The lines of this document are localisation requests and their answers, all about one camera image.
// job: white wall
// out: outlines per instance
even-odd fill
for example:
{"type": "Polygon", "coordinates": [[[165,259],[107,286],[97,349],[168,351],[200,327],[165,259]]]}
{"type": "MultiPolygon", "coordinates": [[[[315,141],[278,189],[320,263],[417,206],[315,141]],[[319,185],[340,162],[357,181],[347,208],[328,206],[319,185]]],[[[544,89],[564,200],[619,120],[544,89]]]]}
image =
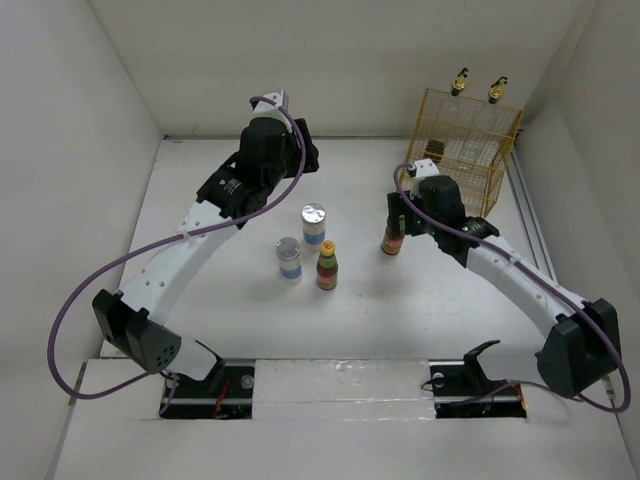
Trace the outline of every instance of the white wall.
{"type": "MultiPolygon", "coordinates": [[[[127,251],[161,136],[84,0],[0,1],[0,71],[0,476],[42,479],[68,400],[53,317],[127,251]]],[[[72,384],[99,344],[90,296],[59,343],[72,384]]]]}
{"type": "Polygon", "coordinates": [[[640,467],[640,4],[600,0],[554,102],[517,145],[561,281],[618,309],[634,403],[620,422],[640,467]]]}
{"type": "Polygon", "coordinates": [[[588,0],[90,0],[164,133],[237,134],[283,86],[316,135],[409,135],[427,86],[523,107],[588,0]]]}

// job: gold wire shelf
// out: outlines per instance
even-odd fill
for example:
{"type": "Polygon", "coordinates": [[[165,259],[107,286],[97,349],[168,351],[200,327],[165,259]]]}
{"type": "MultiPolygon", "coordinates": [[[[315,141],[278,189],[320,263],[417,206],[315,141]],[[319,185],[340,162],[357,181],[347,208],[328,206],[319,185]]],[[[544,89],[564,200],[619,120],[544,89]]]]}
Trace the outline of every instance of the gold wire shelf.
{"type": "MultiPolygon", "coordinates": [[[[522,110],[497,104],[495,127],[492,131],[481,130],[472,125],[486,100],[460,96],[458,121],[438,121],[433,116],[449,95],[430,88],[425,91],[406,161],[433,159],[442,175],[458,183],[467,215],[486,217],[498,201],[522,110]],[[461,156],[465,144],[476,148],[473,159],[461,156]]],[[[403,172],[401,180],[403,188],[410,190],[413,179],[403,172]]]]}

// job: table surface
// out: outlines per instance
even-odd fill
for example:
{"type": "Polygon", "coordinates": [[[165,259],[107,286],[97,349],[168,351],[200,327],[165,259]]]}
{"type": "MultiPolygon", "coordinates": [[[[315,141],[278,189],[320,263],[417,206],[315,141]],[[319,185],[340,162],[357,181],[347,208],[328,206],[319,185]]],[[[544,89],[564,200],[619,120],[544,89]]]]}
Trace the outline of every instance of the table surface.
{"type": "MultiPolygon", "coordinates": [[[[378,360],[261,361],[249,421],[161,420],[157,376],[78,402],[56,478],[636,478],[615,416],[541,390],[524,389],[526,420],[435,420],[430,395],[418,388],[425,359],[460,358],[493,338],[503,342],[498,350],[530,351],[543,339],[430,238],[406,239],[397,257],[380,252],[391,173],[406,145],[318,140],[320,171],[223,245],[167,324],[226,357],[378,360]],[[302,283],[278,278],[275,242],[301,236],[308,202],[326,207],[337,245],[332,292],[315,286],[310,253],[302,283]]],[[[164,141],[132,248],[172,234],[194,192],[236,148],[236,140],[164,141]]],[[[531,258],[506,182],[489,220],[531,258]]],[[[148,258],[129,262],[123,280],[148,258]]],[[[102,355],[115,352],[105,345],[102,355]]],[[[82,388],[104,389],[139,371],[124,359],[93,360],[82,388]]],[[[606,401],[599,384],[588,393],[606,401]]]]}

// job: white can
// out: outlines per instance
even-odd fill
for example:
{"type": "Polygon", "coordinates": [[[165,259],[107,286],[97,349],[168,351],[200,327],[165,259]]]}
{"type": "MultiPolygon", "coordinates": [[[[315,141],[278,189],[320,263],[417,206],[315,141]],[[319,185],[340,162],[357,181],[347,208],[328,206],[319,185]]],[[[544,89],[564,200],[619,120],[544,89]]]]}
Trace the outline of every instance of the white can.
{"type": "Polygon", "coordinates": [[[302,209],[302,239],[312,251],[319,252],[325,237],[324,207],[319,203],[310,203],[302,209]]]}
{"type": "Polygon", "coordinates": [[[276,257],[278,257],[282,279],[287,283],[300,283],[302,280],[300,242],[293,237],[281,238],[276,243],[276,257]]]}

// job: blue label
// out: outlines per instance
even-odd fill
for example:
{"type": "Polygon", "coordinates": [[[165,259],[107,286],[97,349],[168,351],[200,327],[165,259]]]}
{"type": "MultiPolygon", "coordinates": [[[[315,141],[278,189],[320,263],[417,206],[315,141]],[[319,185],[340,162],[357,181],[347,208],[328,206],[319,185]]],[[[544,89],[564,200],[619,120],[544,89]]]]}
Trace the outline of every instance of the blue label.
{"type": "Polygon", "coordinates": [[[280,267],[280,274],[284,278],[289,278],[289,279],[298,278],[300,275],[302,275],[302,267],[298,267],[294,270],[286,270],[280,267]]]}
{"type": "Polygon", "coordinates": [[[304,235],[304,241],[309,245],[320,245],[322,242],[324,242],[324,232],[317,235],[311,235],[307,232],[302,232],[302,234],[304,235]]]}

